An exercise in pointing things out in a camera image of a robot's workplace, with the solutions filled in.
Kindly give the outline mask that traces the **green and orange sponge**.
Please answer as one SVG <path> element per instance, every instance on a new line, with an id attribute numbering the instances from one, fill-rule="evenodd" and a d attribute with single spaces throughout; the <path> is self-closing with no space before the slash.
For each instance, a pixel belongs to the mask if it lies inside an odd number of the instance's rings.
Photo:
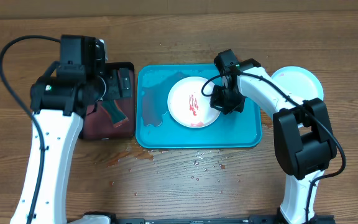
<path id="1" fill-rule="evenodd" d="M 116 100 L 103 101 L 102 107 L 103 110 L 105 110 L 105 112 L 107 113 L 114 128 L 117 128 L 128 122 L 129 118 L 124 114 L 122 109 L 120 109 Z"/>

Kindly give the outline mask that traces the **light blue plate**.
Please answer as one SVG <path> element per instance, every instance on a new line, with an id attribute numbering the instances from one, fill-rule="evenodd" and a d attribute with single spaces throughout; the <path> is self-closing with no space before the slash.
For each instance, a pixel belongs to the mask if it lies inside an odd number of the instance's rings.
<path id="1" fill-rule="evenodd" d="M 324 90 L 321 82 L 305 68 L 296 66 L 283 67 L 273 73 L 272 79 L 305 100 L 314 98 L 324 100 Z"/>

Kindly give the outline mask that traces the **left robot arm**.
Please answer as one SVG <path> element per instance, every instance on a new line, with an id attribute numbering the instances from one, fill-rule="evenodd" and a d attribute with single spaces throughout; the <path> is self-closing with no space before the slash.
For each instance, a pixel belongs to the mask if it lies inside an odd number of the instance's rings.
<path id="1" fill-rule="evenodd" d="M 66 223 L 76 142 L 128 138 L 135 131 L 134 66 L 110 63 L 103 40 L 63 35 L 60 58 L 31 86 L 32 143 L 12 223 Z"/>

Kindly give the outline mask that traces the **white plate with sauce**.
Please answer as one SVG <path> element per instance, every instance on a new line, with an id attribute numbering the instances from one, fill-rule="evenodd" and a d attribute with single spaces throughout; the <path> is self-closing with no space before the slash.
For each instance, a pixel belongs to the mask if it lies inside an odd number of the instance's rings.
<path id="1" fill-rule="evenodd" d="M 186 77 L 176 82 L 168 94 L 168 110 L 173 119 L 188 128 L 203 128 L 217 120 L 220 111 L 210 106 L 210 96 L 201 92 L 208 80 Z"/>

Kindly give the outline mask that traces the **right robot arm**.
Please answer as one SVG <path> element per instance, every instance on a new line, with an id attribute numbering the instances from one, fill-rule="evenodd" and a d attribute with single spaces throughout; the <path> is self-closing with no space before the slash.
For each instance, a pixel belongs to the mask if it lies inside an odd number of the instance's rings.
<path id="1" fill-rule="evenodd" d="M 214 64 L 223 85 L 208 94 L 210 106 L 223 114 L 243 112 L 251 99 L 273 121 L 276 159 L 286 174 L 283 202 L 274 223 L 334 223 L 333 216 L 316 215 L 314 200 L 325 170 L 336 157 L 335 139 L 323 100 L 305 100 L 280 86 L 259 62 L 238 61 L 231 49 L 218 53 Z"/>

